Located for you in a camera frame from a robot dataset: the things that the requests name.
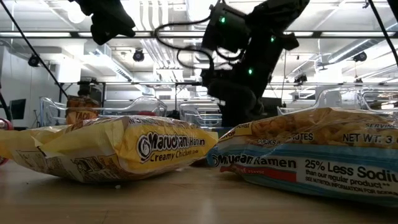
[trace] desk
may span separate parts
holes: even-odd
[[[396,209],[261,187],[192,168],[138,182],[89,185],[0,167],[0,223],[397,223]]]

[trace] ramen package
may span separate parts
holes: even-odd
[[[241,124],[207,159],[254,184],[398,206],[398,123],[388,114],[320,108]]]
[[[218,136],[153,116],[93,119],[63,127],[1,131],[0,156],[80,182],[137,180],[202,159]]]
[[[75,124],[86,119],[98,117],[98,112],[90,108],[99,108],[100,104],[90,98],[68,96],[67,124]]]

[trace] table surface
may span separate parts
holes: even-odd
[[[398,209],[270,189],[207,167],[115,186],[9,162],[0,167],[0,223],[398,223]]]

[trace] monitor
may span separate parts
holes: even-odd
[[[26,99],[11,100],[9,105],[12,119],[24,119]]]

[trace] blue ramen package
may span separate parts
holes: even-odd
[[[207,159],[254,184],[398,207],[391,115],[320,108],[241,124]]]

